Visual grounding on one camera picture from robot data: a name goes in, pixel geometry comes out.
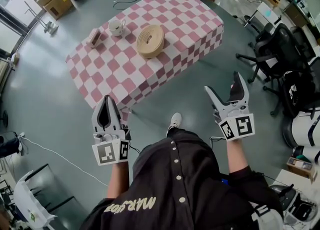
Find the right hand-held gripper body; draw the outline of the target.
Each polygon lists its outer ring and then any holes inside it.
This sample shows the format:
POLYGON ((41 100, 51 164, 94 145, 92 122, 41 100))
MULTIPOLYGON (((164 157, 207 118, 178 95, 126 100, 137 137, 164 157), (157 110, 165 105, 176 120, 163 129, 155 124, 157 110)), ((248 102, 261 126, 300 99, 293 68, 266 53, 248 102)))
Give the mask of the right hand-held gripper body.
POLYGON ((227 141, 255 134, 254 115, 249 112, 248 102, 245 99, 225 104, 214 99, 212 105, 216 123, 227 141))

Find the round woven straw basket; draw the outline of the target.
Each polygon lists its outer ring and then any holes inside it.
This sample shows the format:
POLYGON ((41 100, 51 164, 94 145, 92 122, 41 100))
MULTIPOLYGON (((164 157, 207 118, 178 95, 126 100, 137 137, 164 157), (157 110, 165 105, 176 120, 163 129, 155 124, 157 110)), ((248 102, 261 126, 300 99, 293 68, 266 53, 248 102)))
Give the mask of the round woven straw basket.
POLYGON ((136 49, 140 56, 145 59, 157 57, 163 50, 165 33, 159 25, 144 27, 136 39, 136 49))

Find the person's left forearm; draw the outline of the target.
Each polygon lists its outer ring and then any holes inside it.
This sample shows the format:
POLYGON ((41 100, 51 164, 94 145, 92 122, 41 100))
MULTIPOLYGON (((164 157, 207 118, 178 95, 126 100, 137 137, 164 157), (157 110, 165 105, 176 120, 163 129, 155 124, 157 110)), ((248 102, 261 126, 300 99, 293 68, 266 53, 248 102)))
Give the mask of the person's left forearm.
POLYGON ((111 177, 107 189, 107 198, 116 199, 125 193, 130 186, 128 162, 115 163, 112 166, 111 177))

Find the small open cardboard box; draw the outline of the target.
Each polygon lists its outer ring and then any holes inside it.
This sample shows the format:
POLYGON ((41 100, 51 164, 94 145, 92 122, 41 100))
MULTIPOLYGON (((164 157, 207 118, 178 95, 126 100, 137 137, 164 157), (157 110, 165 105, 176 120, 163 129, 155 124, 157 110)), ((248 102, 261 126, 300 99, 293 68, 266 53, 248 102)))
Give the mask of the small open cardboard box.
POLYGON ((288 159, 286 166, 289 172, 309 179, 311 184, 315 182, 318 176, 318 172, 312 163, 294 157, 290 157, 288 159))

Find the person's right white shoe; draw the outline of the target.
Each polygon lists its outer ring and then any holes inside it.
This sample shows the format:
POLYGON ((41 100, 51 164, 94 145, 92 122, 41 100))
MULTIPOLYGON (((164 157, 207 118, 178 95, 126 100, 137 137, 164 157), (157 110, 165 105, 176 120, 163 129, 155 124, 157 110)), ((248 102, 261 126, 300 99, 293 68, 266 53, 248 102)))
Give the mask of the person's right white shoe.
POLYGON ((170 125, 167 129, 166 134, 168 134, 170 129, 172 129, 172 128, 179 128, 181 123, 182 123, 182 115, 180 113, 176 112, 171 118, 170 125))

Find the white robot body blue stripe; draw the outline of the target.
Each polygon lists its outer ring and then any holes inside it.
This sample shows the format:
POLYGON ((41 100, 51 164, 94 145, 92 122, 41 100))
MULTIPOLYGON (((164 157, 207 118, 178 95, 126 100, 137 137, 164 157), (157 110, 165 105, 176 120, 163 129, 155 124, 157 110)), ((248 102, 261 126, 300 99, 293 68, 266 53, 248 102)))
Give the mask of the white robot body blue stripe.
POLYGON ((295 118, 284 116, 281 127, 292 157, 320 166, 320 107, 314 113, 301 111, 295 118))

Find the black metal rack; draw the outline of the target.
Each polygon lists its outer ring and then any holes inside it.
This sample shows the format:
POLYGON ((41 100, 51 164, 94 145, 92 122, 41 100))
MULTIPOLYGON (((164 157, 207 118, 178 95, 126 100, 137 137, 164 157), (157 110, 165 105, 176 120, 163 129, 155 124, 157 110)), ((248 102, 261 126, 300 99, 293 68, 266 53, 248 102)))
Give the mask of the black metal rack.
POLYGON ((68 202, 75 200, 62 187, 48 163, 27 174, 24 182, 31 194, 49 212, 53 213, 68 202))

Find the person's black buttoned shirt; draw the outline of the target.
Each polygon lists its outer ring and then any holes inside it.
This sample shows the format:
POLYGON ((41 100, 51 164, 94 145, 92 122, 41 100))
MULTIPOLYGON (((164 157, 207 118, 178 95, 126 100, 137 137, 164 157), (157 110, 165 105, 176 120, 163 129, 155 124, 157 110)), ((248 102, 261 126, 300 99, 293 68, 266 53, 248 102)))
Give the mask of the person's black buttoned shirt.
POLYGON ((193 132, 170 129, 128 169, 128 190, 101 200, 79 230, 282 230, 282 205, 264 176, 248 165, 224 184, 193 132))

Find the white side cabinet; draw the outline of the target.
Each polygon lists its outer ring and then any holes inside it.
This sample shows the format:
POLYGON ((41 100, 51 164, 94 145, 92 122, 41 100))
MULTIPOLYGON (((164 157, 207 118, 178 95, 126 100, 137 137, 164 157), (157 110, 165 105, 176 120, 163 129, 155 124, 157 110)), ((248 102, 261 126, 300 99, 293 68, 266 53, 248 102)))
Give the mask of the white side cabinet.
POLYGON ((266 3, 261 2, 254 13, 245 22, 245 28, 251 24, 252 19, 257 13, 261 14, 269 23, 273 25, 274 28, 282 23, 282 16, 278 16, 266 3))

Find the black weight disc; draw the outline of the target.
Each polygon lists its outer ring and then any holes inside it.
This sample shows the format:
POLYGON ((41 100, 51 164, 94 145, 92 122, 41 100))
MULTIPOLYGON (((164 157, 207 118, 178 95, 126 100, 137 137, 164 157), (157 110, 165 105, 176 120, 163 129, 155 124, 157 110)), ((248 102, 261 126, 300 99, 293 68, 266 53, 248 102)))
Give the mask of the black weight disc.
POLYGON ((4 111, 2 112, 2 115, 0 116, 0 121, 2 121, 3 126, 4 126, 5 128, 8 127, 9 117, 8 117, 8 112, 7 112, 6 110, 4 110, 4 111))

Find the pink checkered tablecloth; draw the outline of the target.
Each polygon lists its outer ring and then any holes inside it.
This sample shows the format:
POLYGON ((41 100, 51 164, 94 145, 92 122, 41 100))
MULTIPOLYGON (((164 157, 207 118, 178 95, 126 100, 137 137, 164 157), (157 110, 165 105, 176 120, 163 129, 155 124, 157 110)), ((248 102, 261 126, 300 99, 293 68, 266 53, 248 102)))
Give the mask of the pink checkered tablecloth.
POLYGON ((110 24, 104 23, 97 46, 81 42, 67 56, 66 64, 90 107, 110 95, 124 121, 130 107, 217 49, 224 33, 223 21, 200 0, 141 0, 115 19, 125 21, 121 36, 112 36, 110 24), (164 31, 163 51, 152 59, 142 58, 136 47, 148 25, 164 31))

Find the white cup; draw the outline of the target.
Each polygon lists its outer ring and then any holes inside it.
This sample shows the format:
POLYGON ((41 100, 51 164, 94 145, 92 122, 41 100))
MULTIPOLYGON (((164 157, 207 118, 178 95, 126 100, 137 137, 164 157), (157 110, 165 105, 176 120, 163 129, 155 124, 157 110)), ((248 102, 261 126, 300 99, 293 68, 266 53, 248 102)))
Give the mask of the white cup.
POLYGON ((108 23, 108 30, 111 33, 113 37, 119 37, 123 34, 124 32, 124 27, 126 25, 126 20, 111 20, 108 23))

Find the white robot head shell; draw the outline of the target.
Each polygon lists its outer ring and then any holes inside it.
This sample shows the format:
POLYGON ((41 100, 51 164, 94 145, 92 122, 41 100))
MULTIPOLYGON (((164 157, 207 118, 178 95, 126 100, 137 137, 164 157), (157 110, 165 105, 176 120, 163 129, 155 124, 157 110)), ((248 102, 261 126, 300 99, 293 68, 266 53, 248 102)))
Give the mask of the white robot head shell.
POLYGON ((293 230, 303 230, 305 227, 311 226, 319 212, 319 207, 314 200, 307 198, 295 188, 294 184, 274 184, 269 187, 279 197, 285 226, 290 226, 293 230))

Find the metal stand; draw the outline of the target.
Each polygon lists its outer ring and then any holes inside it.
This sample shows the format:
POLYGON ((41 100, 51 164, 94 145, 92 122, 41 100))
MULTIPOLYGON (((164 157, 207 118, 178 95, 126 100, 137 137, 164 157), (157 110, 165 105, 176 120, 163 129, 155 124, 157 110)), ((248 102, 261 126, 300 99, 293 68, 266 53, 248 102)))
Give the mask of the metal stand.
POLYGON ((44 22, 42 20, 42 18, 39 15, 36 14, 36 12, 29 6, 29 4, 26 1, 24 1, 24 3, 28 7, 28 9, 26 10, 25 14, 27 12, 30 12, 34 16, 34 18, 36 19, 36 22, 40 23, 40 25, 43 27, 44 33, 45 34, 48 33, 51 36, 53 36, 55 34, 55 32, 57 31, 59 26, 56 23, 52 22, 52 21, 44 22))

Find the glass door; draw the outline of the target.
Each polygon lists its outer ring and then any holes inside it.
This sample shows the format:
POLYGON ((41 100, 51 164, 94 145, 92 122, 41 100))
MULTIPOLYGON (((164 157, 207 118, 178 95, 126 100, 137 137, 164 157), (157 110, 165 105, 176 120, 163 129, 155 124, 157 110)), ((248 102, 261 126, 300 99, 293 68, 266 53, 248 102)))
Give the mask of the glass door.
POLYGON ((35 0, 0 0, 0 54, 16 52, 41 12, 35 0))

